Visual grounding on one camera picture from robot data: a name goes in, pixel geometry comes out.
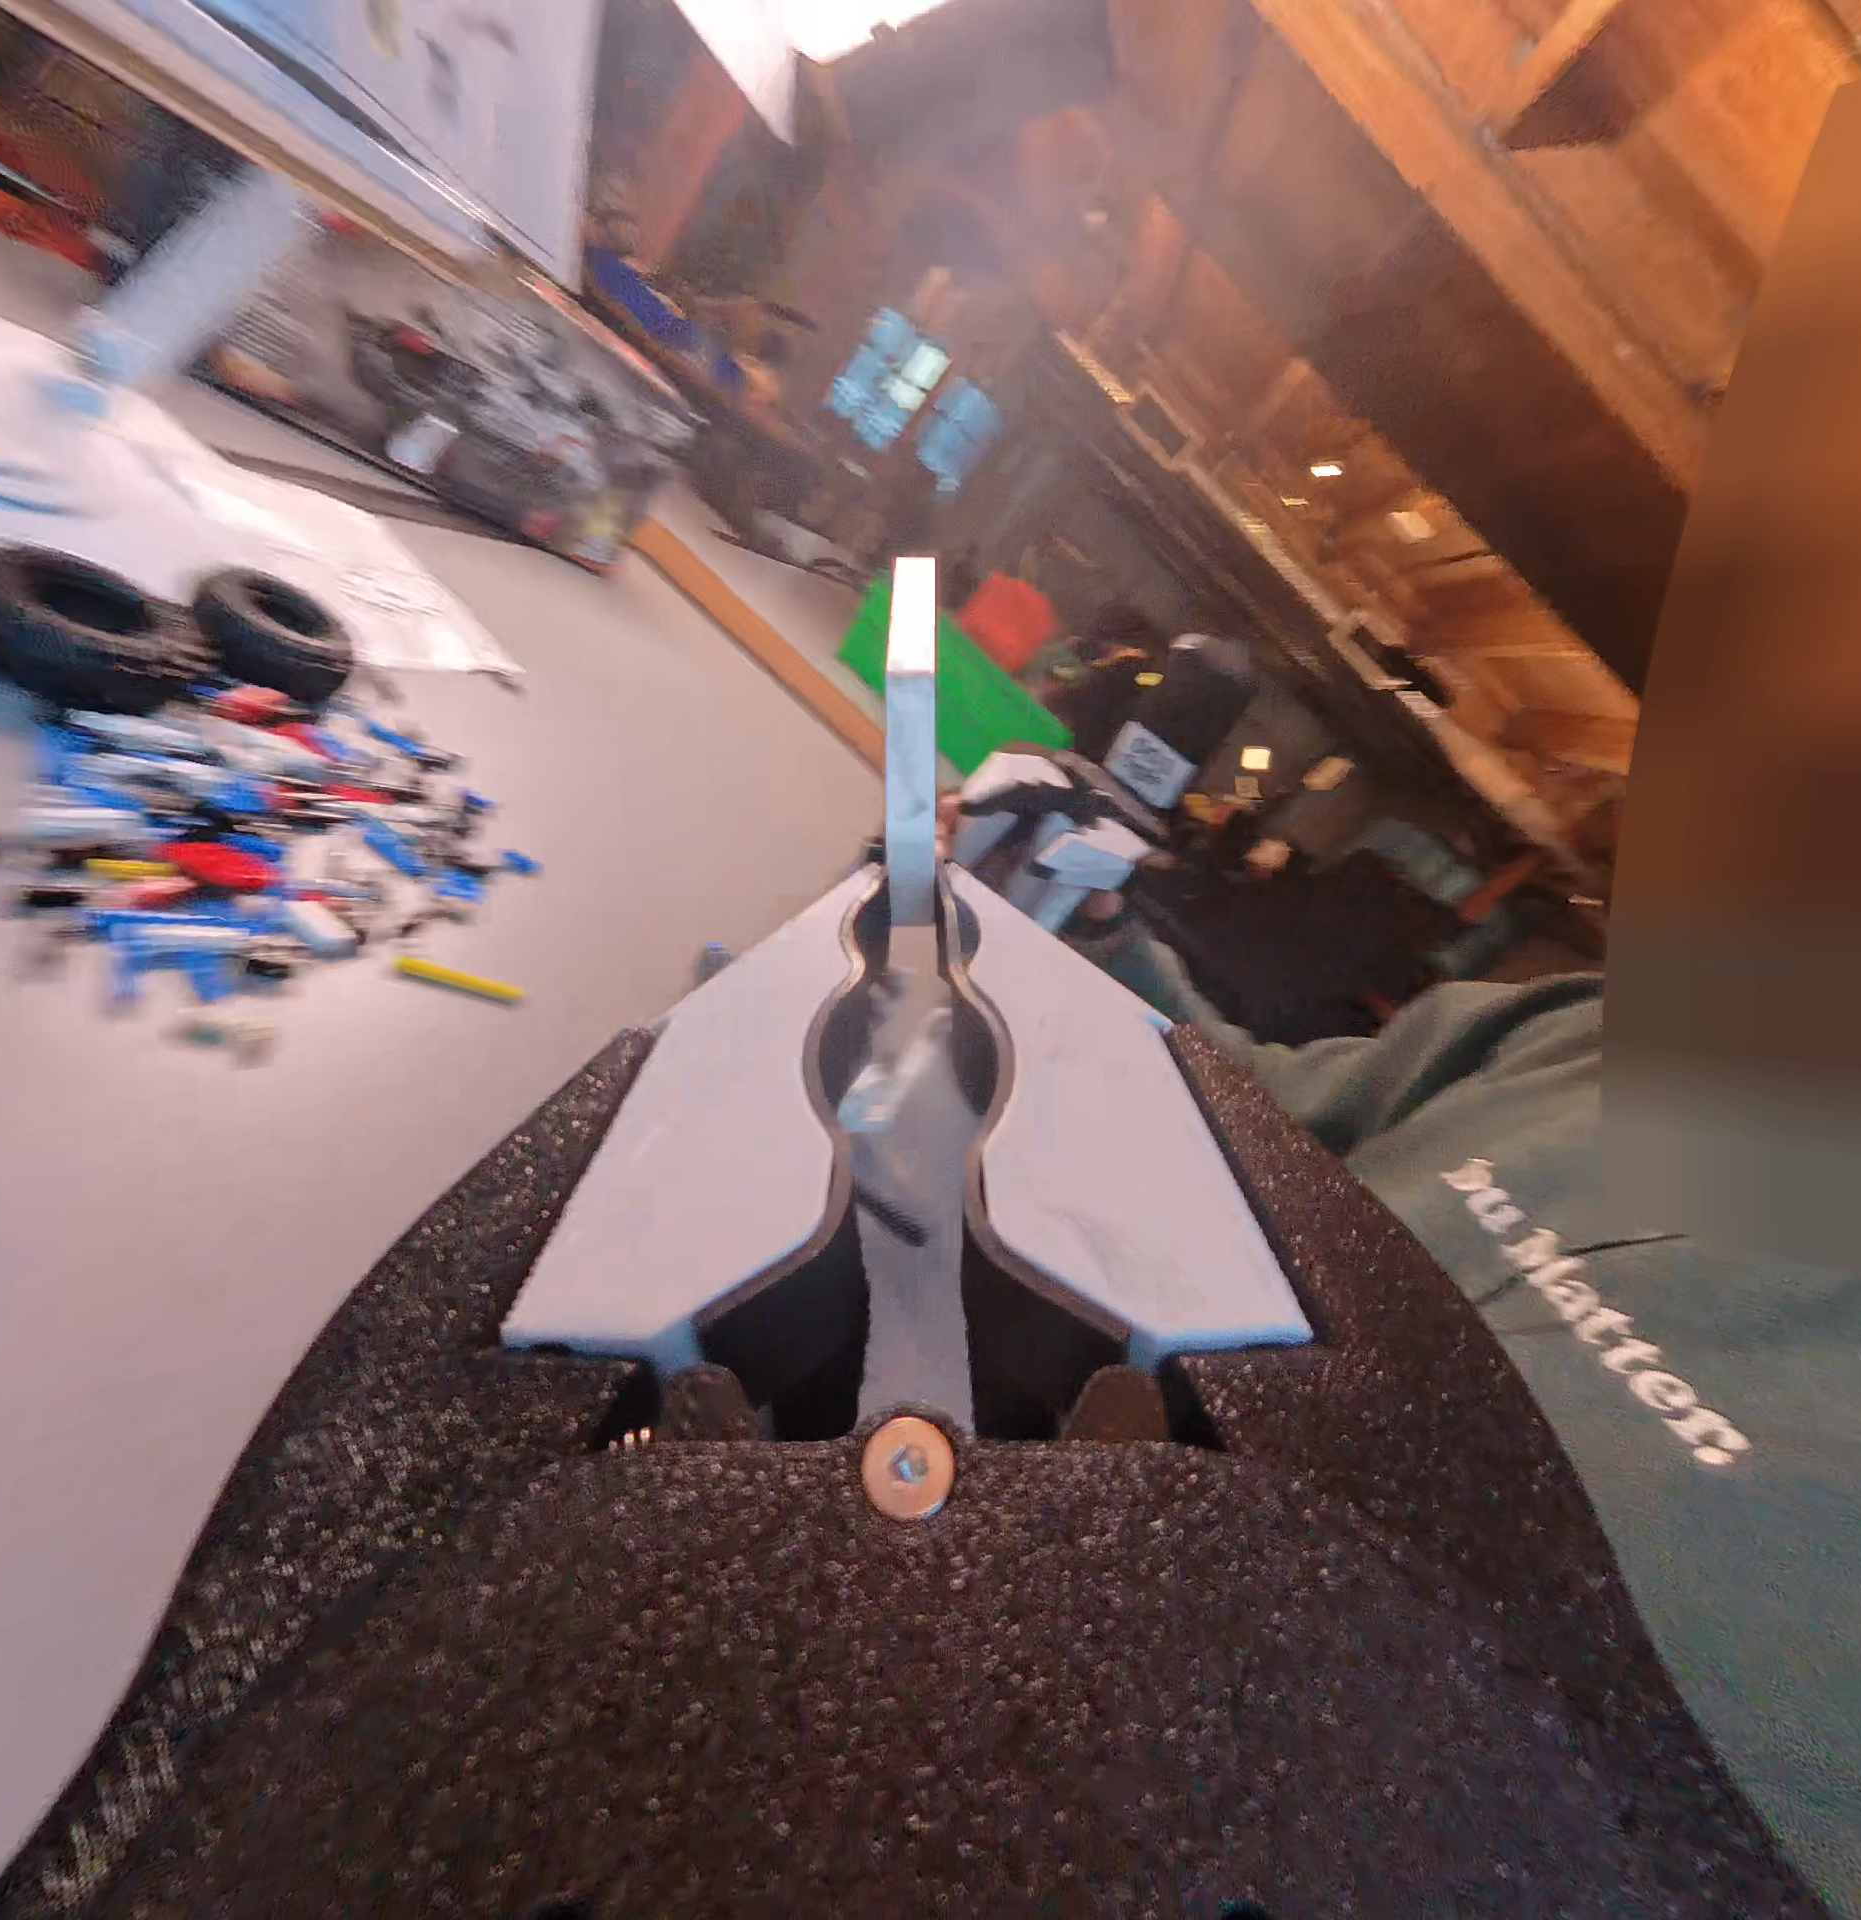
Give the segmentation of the white sticker sheet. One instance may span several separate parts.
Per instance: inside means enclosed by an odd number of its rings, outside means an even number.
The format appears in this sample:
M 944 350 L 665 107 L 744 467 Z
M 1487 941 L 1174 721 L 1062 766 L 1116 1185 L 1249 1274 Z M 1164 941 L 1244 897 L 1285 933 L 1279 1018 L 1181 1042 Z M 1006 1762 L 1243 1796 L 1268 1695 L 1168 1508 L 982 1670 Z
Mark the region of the white sticker sheet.
M 480 675 L 517 684 L 524 668 L 375 519 L 293 486 L 198 490 L 229 559 L 310 595 L 382 670 Z

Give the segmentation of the red plastic bin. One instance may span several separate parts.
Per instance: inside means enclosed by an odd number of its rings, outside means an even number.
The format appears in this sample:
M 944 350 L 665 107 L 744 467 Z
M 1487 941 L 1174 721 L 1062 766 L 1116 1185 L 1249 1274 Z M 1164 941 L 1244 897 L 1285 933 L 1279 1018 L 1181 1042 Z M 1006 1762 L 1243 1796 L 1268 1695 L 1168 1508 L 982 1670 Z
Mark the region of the red plastic bin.
M 965 638 L 997 668 L 1023 679 L 1059 634 L 1059 615 L 1043 588 L 995 570 L 955 615 Z

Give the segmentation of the grey desk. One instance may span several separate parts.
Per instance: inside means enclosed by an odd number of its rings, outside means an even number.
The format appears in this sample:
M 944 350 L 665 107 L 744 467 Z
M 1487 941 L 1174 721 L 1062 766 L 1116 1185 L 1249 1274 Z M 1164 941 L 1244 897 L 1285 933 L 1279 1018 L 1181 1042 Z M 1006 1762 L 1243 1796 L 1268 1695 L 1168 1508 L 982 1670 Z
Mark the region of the grey desk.
M 261 1059 L 173 1038 L 160 974 L 113 1015 L 0 912 L 0 1868 L 90 1751 L 221 1478 L 380 1252 L 706 942 L 837 879 L 881 782 L 654 562 L 391 530 L 523 665 L 389 683 L 466 756 L 504 876 L 429 951 L 486 1007 L 317 973 Z

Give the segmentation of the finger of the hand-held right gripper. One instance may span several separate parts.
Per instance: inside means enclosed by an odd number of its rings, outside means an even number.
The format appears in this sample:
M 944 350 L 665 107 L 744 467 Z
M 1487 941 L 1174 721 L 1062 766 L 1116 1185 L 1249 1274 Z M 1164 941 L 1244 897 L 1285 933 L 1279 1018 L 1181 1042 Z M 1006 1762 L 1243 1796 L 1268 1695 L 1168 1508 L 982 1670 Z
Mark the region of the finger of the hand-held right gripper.
M 1060 831 L 1028 856 L 1028 917 L 1059 934 L 1095 894 L 1119 894 L 1150 843 L 1132 831 Z
M 1012 825 L 1062 813 L 1075 782 L 1044 751 L 997 751 L 960 789 L 960 841 L 999 843 Z

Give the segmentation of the green bin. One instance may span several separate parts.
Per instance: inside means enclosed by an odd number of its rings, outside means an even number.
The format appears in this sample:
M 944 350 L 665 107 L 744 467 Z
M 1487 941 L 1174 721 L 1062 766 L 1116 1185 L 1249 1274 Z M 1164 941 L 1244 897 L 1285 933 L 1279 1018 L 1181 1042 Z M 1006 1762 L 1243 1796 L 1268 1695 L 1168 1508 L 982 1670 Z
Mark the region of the green bin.
M 877 576 L 851 619 L 837 660 L 881 699 L 886 691 L 892 579 Z M 938 617 L 938 753 L 962 777 L 1015 746 L 1068 753 L 1071 731 L 997 666 L 946 613 Z

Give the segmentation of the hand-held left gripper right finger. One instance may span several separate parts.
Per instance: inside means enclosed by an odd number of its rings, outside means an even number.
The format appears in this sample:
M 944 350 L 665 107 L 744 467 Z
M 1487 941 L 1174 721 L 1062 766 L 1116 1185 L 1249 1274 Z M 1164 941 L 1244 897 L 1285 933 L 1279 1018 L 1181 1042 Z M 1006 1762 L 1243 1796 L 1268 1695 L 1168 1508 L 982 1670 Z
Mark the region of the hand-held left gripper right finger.
M 1168 1022 L 960 869 L 942 869 L 971 1217 L 995 1261 L 1145 1367 L 1313 1329 L 1203 1114 Z

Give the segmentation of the wood edged table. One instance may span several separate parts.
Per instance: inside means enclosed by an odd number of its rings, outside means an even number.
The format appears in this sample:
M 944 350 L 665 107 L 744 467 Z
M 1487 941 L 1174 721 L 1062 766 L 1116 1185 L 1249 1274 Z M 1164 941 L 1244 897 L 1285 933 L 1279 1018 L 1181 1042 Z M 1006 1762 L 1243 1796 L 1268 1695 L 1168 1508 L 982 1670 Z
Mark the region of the wood edged table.
M 872 710 L 750 607 L 680 536 L 649 517 L 633 528 L 627 544 L 865 766 L 877 774 L 886 770 L 884 731 Z

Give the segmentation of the pile of small brick parts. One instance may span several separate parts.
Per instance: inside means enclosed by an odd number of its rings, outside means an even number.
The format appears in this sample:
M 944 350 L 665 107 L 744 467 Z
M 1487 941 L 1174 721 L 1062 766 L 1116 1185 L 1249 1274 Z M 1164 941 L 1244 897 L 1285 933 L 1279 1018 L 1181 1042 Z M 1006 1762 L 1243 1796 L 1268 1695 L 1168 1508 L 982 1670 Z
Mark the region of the pile of small brick parts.
M 474 973 L 427 941 L 542 866 L 496 843 L 498 805 L 385 683 L 322 709 L 223 676 L 141 717 L 45 709 L 27 772 L 0 918 L 26 976 L 81 967 L 111 1017 L 173 1001 L 175 1044 L 253 1062 L 276 1002 L 345 967 L 524 1002 L 391 974 L 402 954 Z

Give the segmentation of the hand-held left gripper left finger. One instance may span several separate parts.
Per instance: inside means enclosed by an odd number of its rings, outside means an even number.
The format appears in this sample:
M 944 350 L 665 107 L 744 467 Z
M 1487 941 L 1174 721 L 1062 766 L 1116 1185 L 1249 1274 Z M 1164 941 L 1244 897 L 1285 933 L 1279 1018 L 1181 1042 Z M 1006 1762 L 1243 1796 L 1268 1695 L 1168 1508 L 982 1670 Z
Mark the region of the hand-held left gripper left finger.
M 699 1314 L 823 1226 L 837 1148 L 804 1049 L 877 883 L 855 870 L 669 1011 L 504 1317 L 506 1349 L 697 1352 Z

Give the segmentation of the person's right forearm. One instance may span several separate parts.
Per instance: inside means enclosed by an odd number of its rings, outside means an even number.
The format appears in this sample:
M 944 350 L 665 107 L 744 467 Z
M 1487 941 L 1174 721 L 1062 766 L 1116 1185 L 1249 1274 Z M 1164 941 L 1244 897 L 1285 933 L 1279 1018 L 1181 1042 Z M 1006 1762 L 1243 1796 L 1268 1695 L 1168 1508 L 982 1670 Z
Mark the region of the person's right forearm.
M 1283 1044 L 1229 1022 L 1139 925 L 1083 951 L 1343 1158 L 1431 1157 L 1439 1143 L 1487 1158 L 1513 1151 L 1518 1160 L 1595 1148 L 1604 985 L 1592 973 L 1451 981 L 1369 1037 Z

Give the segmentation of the person's green sweatshirt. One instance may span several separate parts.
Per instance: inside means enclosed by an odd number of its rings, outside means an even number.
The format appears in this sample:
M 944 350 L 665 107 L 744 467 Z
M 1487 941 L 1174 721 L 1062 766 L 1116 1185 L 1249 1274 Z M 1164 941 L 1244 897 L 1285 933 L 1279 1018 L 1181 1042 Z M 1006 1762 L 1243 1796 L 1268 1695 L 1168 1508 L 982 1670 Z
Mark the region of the person's green sweatshirt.
M 1861 1277 L 1617 1212 L 1599 1124 L 1567 1158 L 1335 1157 L 1516 1362 L 1693 1717 L 1861 1916 Z

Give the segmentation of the white bent beam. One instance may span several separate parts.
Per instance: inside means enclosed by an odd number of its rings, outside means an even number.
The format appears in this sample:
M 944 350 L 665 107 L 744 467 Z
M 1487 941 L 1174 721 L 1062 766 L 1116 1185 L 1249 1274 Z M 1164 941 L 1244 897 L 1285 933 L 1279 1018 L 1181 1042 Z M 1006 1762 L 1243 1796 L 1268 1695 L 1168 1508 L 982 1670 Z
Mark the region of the white bent beam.
M 937 562 L 904 556 L 892 573 L 884 676 L 890 946 L 872 996 L 869 1059 L 840 1104 L 840 1121 L 857 1139 L 889 1133 L 949 1056 L 938 918 L 937 668 Z

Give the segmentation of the instruction booklet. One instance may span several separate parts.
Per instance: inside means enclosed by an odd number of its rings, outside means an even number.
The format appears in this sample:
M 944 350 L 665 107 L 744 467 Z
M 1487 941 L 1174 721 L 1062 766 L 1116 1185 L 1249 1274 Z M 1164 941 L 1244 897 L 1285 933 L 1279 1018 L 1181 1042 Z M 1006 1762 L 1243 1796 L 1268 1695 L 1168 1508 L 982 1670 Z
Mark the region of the instruction booklet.
M 461 196 L 512 250 L 580 264 L 602 2 L 259 5 L 272 42 Z

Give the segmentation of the toy truck set box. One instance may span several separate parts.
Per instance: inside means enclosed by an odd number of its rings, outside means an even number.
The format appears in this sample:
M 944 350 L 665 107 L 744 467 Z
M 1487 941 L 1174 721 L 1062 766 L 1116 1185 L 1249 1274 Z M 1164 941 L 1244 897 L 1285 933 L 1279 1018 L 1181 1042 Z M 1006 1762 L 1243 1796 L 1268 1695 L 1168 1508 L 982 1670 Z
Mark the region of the toy truck set box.
M 620 561 L 703 430 L 663 374 L 512 258 L 447 278 L 338 215 L 198 373 L 594 573 Z

